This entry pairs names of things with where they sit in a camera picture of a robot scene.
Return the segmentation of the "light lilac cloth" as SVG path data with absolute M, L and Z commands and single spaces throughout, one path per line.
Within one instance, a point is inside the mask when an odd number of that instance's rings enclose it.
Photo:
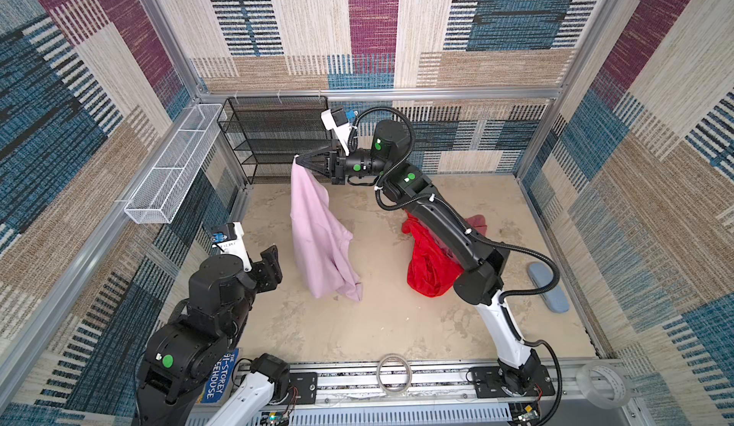
M 329 208 L 327 189 L 312 172 L 292 165 L 291 220 L 296 266 L 315 298 L 334 293 L 359 302 L 362 284 L 349 260 L 353 234 Z

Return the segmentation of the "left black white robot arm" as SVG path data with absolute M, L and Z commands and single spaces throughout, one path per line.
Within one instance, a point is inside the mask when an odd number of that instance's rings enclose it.
M 135 425 L 184 425 L 222 357 L 242 336 L 256 295 L 282 282 L 270 246 L 250 271 L 234 254 L 204 260 L 188 280 L 189 298 L 148 340 L 137 375 Z

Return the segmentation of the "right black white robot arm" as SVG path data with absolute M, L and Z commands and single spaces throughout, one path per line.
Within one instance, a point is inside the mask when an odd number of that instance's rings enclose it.
M 436 185 L 409 162 L 417 135 L 401 111 L 385 107 L 385 120 L 375 127 L 368 148 L 357 145 L 362 120 L 378 112 L 361 113 L 342 108 L 321 112 L 321 122 L 331 135 L 330 145 L 317 149 L 297 163 L 344 185 L 351 178 L 373 187 L 378 206 L 385 211 L 404 210 L 423 223 L 455 256 L 463 272 L 454 282 L 456 294 L 477 309 L 490 333 L 498 355 L 498 376 L 507 395 L 527 395 L 546 379 L 537 354 L 539 342 L 527 340 L 517 328 L 508 305 L 514 290 L 504 289 L 502 273 L 510 252 L 529 255 L 552 272 L 547 284 L 523 290 L 533 296 L 553 290 L 560 281 L 557 265 L 548 256 L 523 246 L 489 240 L 474 229 L 441 195 Z

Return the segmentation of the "red cloth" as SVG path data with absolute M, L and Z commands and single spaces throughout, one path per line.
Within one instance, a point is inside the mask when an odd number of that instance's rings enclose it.
M 429 298 L 444 295 L 464 269 L 443 251 L 431 232 L 414 216 L 407 215 L 401 230 L 414 239 L 407 271 L 408 286 Z

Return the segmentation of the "mauve pink cloth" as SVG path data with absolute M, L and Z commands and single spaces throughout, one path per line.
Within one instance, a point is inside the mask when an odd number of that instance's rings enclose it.
M 483 236 L 487 235 L 487 221 L 484 215 L 470 216 L 466 218 L 466 223 Z

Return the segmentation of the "colourful picture book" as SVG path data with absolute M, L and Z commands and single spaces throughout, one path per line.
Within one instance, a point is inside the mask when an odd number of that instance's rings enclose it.
M 200 394 L 197 403 L 204 406 L 221 407 L 231 395 L 232 377 L 239 359 L 239 350 L 234 349 L 225 353 L 214 365 L 206 381 L 204 391 Z

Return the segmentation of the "large clear tape roll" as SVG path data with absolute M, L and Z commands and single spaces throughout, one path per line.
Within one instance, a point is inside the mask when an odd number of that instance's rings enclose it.
M 624 407 L 632 398 L 633 390 L 627 378 L 606 361 L 585 364 L 576 372 L 575 380 L 583 397 L 603 410 Z

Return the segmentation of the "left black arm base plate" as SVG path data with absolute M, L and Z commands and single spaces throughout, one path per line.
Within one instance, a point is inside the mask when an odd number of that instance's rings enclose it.
M 285 404 L 287 406 L 315 405 L 317 402 L 318 373 L 290 373 Z

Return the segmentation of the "white mesh wall basket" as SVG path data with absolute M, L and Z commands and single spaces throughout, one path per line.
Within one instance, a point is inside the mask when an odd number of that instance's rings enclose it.
M 173 222 L 219 135 L 223 114 L 221 104 L 198 104 L 185 110 L 183 121 L 124 208 L 132 222 Z

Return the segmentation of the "aluminium front rail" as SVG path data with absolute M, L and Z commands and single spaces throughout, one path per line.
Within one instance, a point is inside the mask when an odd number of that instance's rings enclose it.
M 489 360 L 388 360 L 353 363 L 302 363 L 292 373 L 317 372 L 315 405 L 266 405 L 248 425 L 510 425 L 520 416 L 539 414 L 552 425 L 651 425 L 640 400 L 621 408 L 600 409 L 580 393 L 576 372 L 591 361 L 562 361 L 559 371 L 545 364 L 553 397 L 479 398 L 468 370 L 496 366 Z

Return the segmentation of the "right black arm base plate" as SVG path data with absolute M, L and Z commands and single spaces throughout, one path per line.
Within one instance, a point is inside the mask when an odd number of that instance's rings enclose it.
M 466 379 L 479 398 L 553 397 L 556 387 L 543 365 L 517 370 L 498 366 L 479 366 L 468 370 Z

